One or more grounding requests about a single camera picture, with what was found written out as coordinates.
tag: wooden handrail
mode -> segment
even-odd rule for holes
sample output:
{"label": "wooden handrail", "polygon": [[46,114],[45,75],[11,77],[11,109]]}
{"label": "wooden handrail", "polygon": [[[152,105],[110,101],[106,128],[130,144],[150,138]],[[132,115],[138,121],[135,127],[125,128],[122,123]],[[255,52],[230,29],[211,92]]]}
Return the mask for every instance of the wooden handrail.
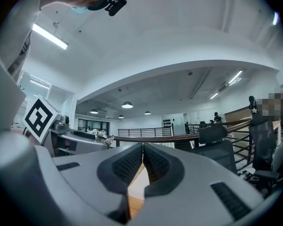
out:
{"label": "wooden handrail", "polygon": [[[251,120],[242,122],[238,125],[234,125],[227,128],[228,133],[240,130],[244,127],[250,125]],[[193,141],[199,138],[198,134],[195,135],[184,135],[184,136],[175,136],[175,137],[114,137],[115,141],[125,141],[125,142],[175,142],[175,141]]]}

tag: black office chair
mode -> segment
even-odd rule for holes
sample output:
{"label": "black office chair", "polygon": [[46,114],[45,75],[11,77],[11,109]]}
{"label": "black office chair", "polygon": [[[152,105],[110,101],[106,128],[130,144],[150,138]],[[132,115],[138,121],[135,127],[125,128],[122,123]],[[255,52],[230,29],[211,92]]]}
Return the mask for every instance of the black office chair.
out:
{"label": "black office chair", "polygon": [[191,153],[199,154],[215,160],[225,168],[237,174],[233,145],[229,140],[218,140],[227,136],[227,130],[222,125],[199,129],[199,143],[205,144],[191,150]]}
{"label": "black office chair", "polygon": [[271,170],[257,170],[254,175],[259,178],[257,185],[267,189],[267,195],[270,195],[273,188],[283,182],[283,142],[275,149],[272,157]]}
{"label": "black office chair", "polygon": [[174,148],[185,151],[185,152],[190,152],[192,150],[192,146],[191,146],[190,141],[174,142]]}
{"label": "black office chair", "polygon": [[271,170],[272,156],[277,147],[273,122],[268,116],[255,114],[249,132],[255,144],[253,168]]}
{"label": "black office chair", "polygon": [[205,124],[205,125],[200,125],[199,128],[206,128],[206,127],[208,127],[208,126],[206,125],[206,122],[205,122],[205,121],[201,121],[200,124]]}

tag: railing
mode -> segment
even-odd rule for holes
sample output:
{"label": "railing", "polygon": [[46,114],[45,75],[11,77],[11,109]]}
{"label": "railing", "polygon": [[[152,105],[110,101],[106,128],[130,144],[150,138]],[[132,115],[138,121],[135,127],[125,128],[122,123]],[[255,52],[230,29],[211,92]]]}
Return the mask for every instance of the railing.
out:
{"label": "railing", "polygon": [[189,134],[190,135],[198,134],[199,129],[206,128],[206,127],[209,127],[209,126],[223,125],[225,127],[228,127],[228,126],[241,124],[242,122],[245,122],[245,121],[249,121],[249,119],[240,120],[240,121],[223,122],[223,123],[214,123],[214,124],[205,124],[205,123],[203,123],[203,124],[189,124],[188,125]]}
{"label": "railing", "polygon": [[[226,122],[226,123],[219,123],[219,124],[198,124],[198,125],[194,125],[194,126],[203,126],[203,125],[207,125],[207,126],[214,126],[214,125],[224,125],[225,127],[227,127],[227,131],[228,133],[232,133],[232,132],[237,132],[237,133],[247,133],[246,136],[242,136],[241,138],[235,138],[235,137],[230,137],[228,136],[227,139],[229,140],[233,140],[232,144],[235,148],[238,148],[238,151],[235,151],[234,154],[240,156],[241,158],[239,158],[236,161],[237,163],[240,163],[243,160],[246,160],[246,164],[243,165],[242,167],[239,167],[237,169],[237,171],[242,170],[243,168],[249,166],[250,164],[252,164],[253,161],[253,155],[254,155],[254,151],[253,151],[253,147],[254,147],[254,143],[252,141],[251,135],[248,132],[248,130],[242,130],[245,127],[248,127],[250,125],[251,120],[241,120],[241,121],[233,121],[233,122]],[[194,141],[194,147],[199,147],[199,135],[198,134],[191,134],[191,135],[185,135],[185,136],[176,136],[176,137],[171,137],[171,136],[166,136],[166,137],[153,137],[153,136],[148,136],[153,135],[152,133],[149,133],[148,135],[143,134],[141,132],[141,130],[144,129],[138,129],[135,131],[135,136],[133,137],[133,135],[131,134],[132,130],[127,130],[127,136],[118,136],[115,137],[114,140],[116,141],[117,146],[119,146],[119,142],[120,141],[124,141],[124,142],[154,142],[154,143],[166,143],[166,142],[179,142],[179,141]],[[237,143],[239,142],[248,142],[247,146],[241,146],[241,145],[237,145]]]}
{"label": "railing", "polygon": [[[237,161],[235,161],[235,163],[240,163],[243,160],[247,160],[247,163],[245,165],[243,165],[240,168],[237,168],[237,171],[240,171],[242,169],[244,169],[245,167],[251,165],[253,163],[253,158],[252,156],[254,155],[254,151],[253,151],[253,147],[255,145],[255,143],[252,140],[251,134],[249,131],[239,131],[239,130],[235,130],[233,132],[238,132],[238,133],[248,133],[248,135],[241,137],[241,138],[235,138],[235,137],[226,137],[227,139],[232,139],[234,141],[232,141],[232,145],[236,148],[239,148],[238,151],[234,151],[234,155],[238,155],[241,158]],[[241,146],[241,145],[237,145],[236,143],[240,142],[240,141],[244,141],[244,142],[248,142],[248,146]],[[243,151],[247,151],[247,155],[243,155],[241,152]]]}
{"label": "railing", "polygon": [[171,127],[146,129],[118,129],[120,137],[170,137]]}

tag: camera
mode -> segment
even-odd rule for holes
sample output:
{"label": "camera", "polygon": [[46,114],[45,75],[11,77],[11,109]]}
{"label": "camera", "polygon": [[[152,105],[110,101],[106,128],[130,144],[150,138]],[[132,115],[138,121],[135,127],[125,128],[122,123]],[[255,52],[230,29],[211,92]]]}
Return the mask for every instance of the camera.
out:
{"label": "camera", "polygon": [[126,4],[127,0],[112,0],[110,5],[106,7],[105,10],[109,12],[110,16],[114,16]]}

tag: curved ceiling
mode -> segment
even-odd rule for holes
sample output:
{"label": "curved ceiling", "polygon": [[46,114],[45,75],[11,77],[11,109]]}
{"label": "curved ceiling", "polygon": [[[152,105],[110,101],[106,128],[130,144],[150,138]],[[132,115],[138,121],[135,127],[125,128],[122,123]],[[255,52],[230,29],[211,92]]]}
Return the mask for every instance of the curved ceiling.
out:
{"label": "curved ceiling", "polygon": [[127,0],[115,17],[44,8],[37,23],[69,44],[61,50],[33,34],[30,56],[77,84],[79,102],[190,61],[243,61],[276,68],[267,54],[277,26],[263,0]]}
{"label": "curved ceiling", "polygon": [[[230,66],[200,68],[165,73],[143,80],[135,81],[117,89],[97,95],[77,105],[76,113],[90,115],[91,109],[97,109],[97,117],[125,118],[142,116],[150,110],[159,114],[162,108],[170,108],[169,113],[187,112],[191,104],[201,104],[210,100],[219,88],[227,84],[242,69],[241,80],[233,87],[241,88],[258,71],[253,68]],[[130,101],[133,109],[124,109],[122,104]]]}

